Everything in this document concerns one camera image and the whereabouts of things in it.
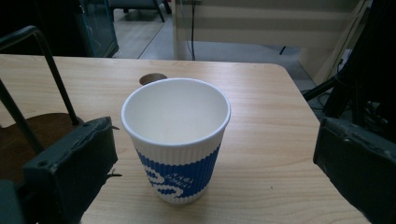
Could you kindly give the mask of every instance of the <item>cabinet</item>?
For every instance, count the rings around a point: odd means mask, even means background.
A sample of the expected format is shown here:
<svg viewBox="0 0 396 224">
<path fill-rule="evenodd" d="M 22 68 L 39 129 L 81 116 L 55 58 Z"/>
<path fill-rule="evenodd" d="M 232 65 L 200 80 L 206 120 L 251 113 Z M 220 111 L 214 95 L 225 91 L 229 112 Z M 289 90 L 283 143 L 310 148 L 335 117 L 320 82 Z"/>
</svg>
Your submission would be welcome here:
<svg viewBox="0 0 396 224">
<path fill-rule="evenodd" d="M 109 16 L 107 0 L 5 0 L 0 35 L 34 25 L 54 56 L 111 57 L 119 45 Z M 0 53 L 42 54 L 33 37 Z"/>
</svg>

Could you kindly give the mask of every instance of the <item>blue and white pattern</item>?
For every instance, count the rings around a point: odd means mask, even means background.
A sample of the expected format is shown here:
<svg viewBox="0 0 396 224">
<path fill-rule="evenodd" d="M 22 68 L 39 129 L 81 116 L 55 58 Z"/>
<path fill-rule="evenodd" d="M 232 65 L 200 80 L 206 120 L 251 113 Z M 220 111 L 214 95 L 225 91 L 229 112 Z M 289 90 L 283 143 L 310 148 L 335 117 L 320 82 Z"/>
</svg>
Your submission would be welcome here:
<svg viewBox="0 0 396 224">
<path fill-rule="evenodd" d="M 212 176 L 219 148 L 197 162 L 184 165 L 165 165 L 146 158 L 138 150 L 137 154 L 152 187 L 166 198 L 179 201 L 205 189 Z"/>
</svg>

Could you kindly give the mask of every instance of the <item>cup rim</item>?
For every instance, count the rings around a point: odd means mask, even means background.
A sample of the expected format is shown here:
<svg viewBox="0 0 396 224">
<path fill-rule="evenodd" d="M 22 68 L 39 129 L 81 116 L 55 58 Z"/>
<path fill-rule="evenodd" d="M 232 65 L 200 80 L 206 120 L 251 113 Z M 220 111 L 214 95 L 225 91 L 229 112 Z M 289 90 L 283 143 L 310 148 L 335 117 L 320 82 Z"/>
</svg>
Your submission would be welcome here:
<svg viewBox="0 0 396 224">
<path fill-rule="evenodd" d="M 142 91 L 143 89 L 150 88 L 151 86 L 159 85 L 159 84 L 161 84 L 161 83 L 163 83 L 163 82 L 172 82 L 172 81 L 176 81 L 176 80 L 192 81 L 192 82 L 198 82 L 198 83 L 204 84 L 204 85 L 206 85 L 206 86 L 212 88 L 213 90 L 215 90 L 217 93 L 219 93 L 219 94 L 223 97 L 223 99 L 225 100 L 226 105 L 227 105 L 227 114 L 226 114 L 226 116 L 225 116 L 224 121 L 221 123 L 221 125 L 220 125 L 215 131 L 213 131 L 212 133 L 210 133 L 210 134 L 208 134 L 208 135 L 206 135 L 206 136 L 204 136 L 204 137 L 201 137 L 201 138 L 199 138 L 199 139 L 196 139 L 196 140 L 190 141 L 190 142 L 185 142 L 185 143 L 165 143 L 165 142 L 159 142 L 159 141 L 154 141 L 154 140 L 148 139 L 147 137 L 144 137 L 144 136 L 142 136 L 141 134 L 136 133 L 136 132 L 133 131 L 128 125 L 126 125 L 125 110 L 126 110 L 126 106 L 128 105 L 127 103 L 128 103 L 138 92 Z M 124 101 L 124 103 L 122 104 L 122 109 L 121 109 L 121 114 L 120 114 L 120 115 L 121 115 L 121 123 L 122 123 L 122 126 L 124 127 L 124 129 L 126 130 L 126 132 L 127 132 L 129 135 L 132 135 L 133 137 L 137 138 L 139 141 L 147 142 L 147 143 L 150 143 L 150 144 L 152 144 L 152 145 L 154 145 L 154 146 L 161 146 L 161 147 L 184 147 L 184 146 L 194 145 L 194 144 L 197 144 L 197 143 L 200 143 L 200 142 L 204 142 L 205 140 L 214 137 L 217 133 L 221 132 L 221 130 L 225 129 L 225 127 L 227 126 L 227 124 L 229 123 L 230 118 L 231 118 L 231 104 L 230 104 L 230 101 L 229 101 L 229 99 L 227 98 L 227 96 L 226 96 L 222 91 L 220 91 L 217 87 L 215 87 L 215 86 L 212 85 L 212 84 L 209 84 L 209 83 L 207 83 L 207 82 L 204 82 L 204 81 L 202 81 L 202 80 L 195 79 L 195 78 L 172 77 L 172 78 L 167 78 L 167 79 L 162 79 L 162 80 L 158 80 L 158 81 L 155 81 L 155 82 L 151 82 L 151 83 L 149 83 L 149 84 L 147 84 L 147 85 L 145 85 L 145 86 L 140 87 L 139 89 L 135 90 L 134 92 L 132 92 L 132 93 L 126 98 L 126 100 Z"/>
</svg>

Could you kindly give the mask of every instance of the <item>light wood tabletop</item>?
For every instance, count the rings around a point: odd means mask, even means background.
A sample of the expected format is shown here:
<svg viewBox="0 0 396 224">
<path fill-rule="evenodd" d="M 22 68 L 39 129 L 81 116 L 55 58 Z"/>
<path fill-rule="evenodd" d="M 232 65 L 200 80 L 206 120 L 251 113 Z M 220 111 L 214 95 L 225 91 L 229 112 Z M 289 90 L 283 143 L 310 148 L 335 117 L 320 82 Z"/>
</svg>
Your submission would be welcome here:
<svg viewBox="0 0 396 224">
<path fill-rule="evenodd" d="M 114 131 L 114 168 L 122 176 L 107 180 L 82 224 L 367 222 L 313 163 L 319 122 L 283 67 L 67 57 L 55 62 L 78 117 L 110 116 L 120 128 Z M 149 73 L 201 79 L 231 102 L 212 179 L 194 203 L 171 205 L 155 194 L 122 128 L 121 106 Z M 0 78 L 26 118 L 66 113 L 43 57 L 0 55 Z M 1 105 L 0 124 L 12 123 Z"/>
</svg>

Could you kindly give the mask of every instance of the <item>white paper cup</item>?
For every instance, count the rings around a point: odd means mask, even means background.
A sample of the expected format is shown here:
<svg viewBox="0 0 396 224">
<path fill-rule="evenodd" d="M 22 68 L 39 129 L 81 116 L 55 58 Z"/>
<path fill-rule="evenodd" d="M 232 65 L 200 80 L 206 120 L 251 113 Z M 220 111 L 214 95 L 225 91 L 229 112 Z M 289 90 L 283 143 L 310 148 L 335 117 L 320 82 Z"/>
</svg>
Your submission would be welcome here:
<svg viewBox="0 0 396 224">
<path fill-rule="evenodd" d="M 231 106 L 216 87 L 190 78 L 168 78 L 133 92 L 122 124 L 160 198 L 191 203 L 212 176 Z"/>
</svg>

